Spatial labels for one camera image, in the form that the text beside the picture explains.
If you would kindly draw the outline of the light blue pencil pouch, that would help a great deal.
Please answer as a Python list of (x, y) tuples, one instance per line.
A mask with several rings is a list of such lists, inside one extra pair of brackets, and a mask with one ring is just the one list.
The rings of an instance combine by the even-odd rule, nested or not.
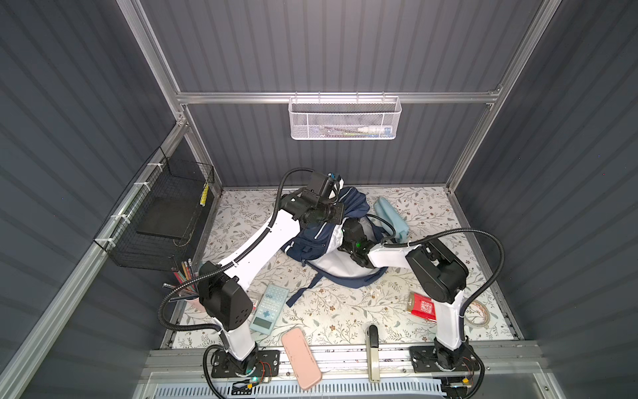
[(406, 243), (408, 240), (409, 226), (394, 206), (384, 197), (379, 197), (374, 204), (375, 215), (381, 217), (384, 222), (381, 227), (392, 234), (392, 226), (395, 229), (394, 240), (398, 243)]

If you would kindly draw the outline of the navy blue student backpack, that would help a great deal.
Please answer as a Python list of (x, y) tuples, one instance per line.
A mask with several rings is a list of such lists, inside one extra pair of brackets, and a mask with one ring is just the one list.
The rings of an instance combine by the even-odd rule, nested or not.
[(362, 223), (364, 237), (372, 244), (378, 244), (384, 237), (384, 230), (372, 224), (367, 217), (370, 205), (364, 193), (352, 186), (345, 187), (340, 192), (339, 201), (345, 206), (342, 224), (323, 223), (302, 229), (281, 248), (289, 258), (301, 263), (303, 270), (316, 272), (308, 286), (288, 299), (286, 305), (289, 308), (323, 278), (349, 289), (360, 289), (375, 283), (387, 271), (386, 268), (360, 266), (350, 254), (338, 249), (345, 243), (343, 228), (351, 220)]

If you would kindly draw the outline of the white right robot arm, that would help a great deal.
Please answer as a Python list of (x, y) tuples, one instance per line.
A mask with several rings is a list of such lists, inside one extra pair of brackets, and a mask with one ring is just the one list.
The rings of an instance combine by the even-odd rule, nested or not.
[[(347, 219), (341, 227), (340, 251), (367, 269), (409, 269), (427, 296), (434, 302), (437, 332), (435, 359), (444, 371), (453, 371), (469, 355), (472, 347), (465, 337), (465, 312), (501, 273), (505, 251), (501, 241), (480, 229), (449, 229), (423, 239), (394, 243), (384, 237), (375, 243), (367, 238), (363, 220)], [(465, 296), (470, 271), (440, 239), (453, 234), (474, 234), (491, 239), (498, 249), (498, 266), (493, 274), (469, 297)]]

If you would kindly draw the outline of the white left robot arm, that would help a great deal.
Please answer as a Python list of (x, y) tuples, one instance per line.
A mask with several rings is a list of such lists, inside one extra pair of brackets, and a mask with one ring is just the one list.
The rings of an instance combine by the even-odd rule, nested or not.
[[(250, 284), (277, 251), (302, 229), (342, 222), (344, 204), (339, 201), (342, 187), (343, 179), (338, 174), (322, 174), (305, 167), (286, 172), (277, 187), (267, 224), (221, 264), (201, 267), (197, 277), (171, 290), (159, 305), (160, 324), (177, 332), (212, 329), (225, 339), (225, 350), (236, 361), (256, 357), (257, 344), (248, 322), (253, 309), (248, 296)], [(180, 325), (164, 315), (169, 301), (190, 285), (198, 287), (199, 302), (214, 322)]]

